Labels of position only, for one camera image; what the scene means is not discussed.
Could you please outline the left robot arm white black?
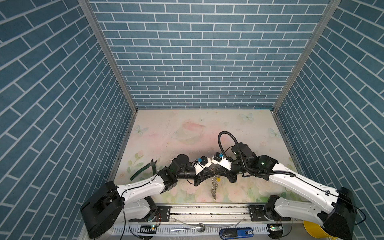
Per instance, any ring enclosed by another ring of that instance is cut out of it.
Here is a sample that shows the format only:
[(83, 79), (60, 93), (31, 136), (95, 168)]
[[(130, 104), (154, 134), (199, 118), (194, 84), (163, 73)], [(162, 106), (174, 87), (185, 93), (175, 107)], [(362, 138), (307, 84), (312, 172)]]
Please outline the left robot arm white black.
[(120, 214), (127, 217), (124, 212), (129, 204), (144, 201), (150, 207), (149, 197), (175, 187), (178, 179), (193, 179), (197, 186), (197, 174), (211, 163), (212, 160), (205, 156), (190, 162), (188, 156), (180, 154), (170, 165), (148, 179), (119, 186), (113, 181), (105, 183), (84, 202), (80, 210), (88, 236), (91, 239), (101, 237), (114, 225)]

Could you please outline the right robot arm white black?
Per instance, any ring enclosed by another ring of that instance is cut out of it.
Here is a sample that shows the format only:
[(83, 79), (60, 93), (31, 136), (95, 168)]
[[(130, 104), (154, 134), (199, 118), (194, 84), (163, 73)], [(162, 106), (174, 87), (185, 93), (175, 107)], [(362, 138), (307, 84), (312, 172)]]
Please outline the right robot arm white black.
[(335, 189), (300, 175), (266, 155), (257, 156), (244, 143), (237, 141), (228, 131), (218, 135), (221, 160), (228, 160), (230, 168), (226, 176), (241, 174), (244, 178), (256, 177), (281, 185), (306, 199), (305, 202), (288, 200), (272, 195), (264, 209), (266, 215), (291, 217), (319, 225), (327, 234), (342, 240), (353, 238), (360, 209), (356, 206), (354, 193), (345, 187)]

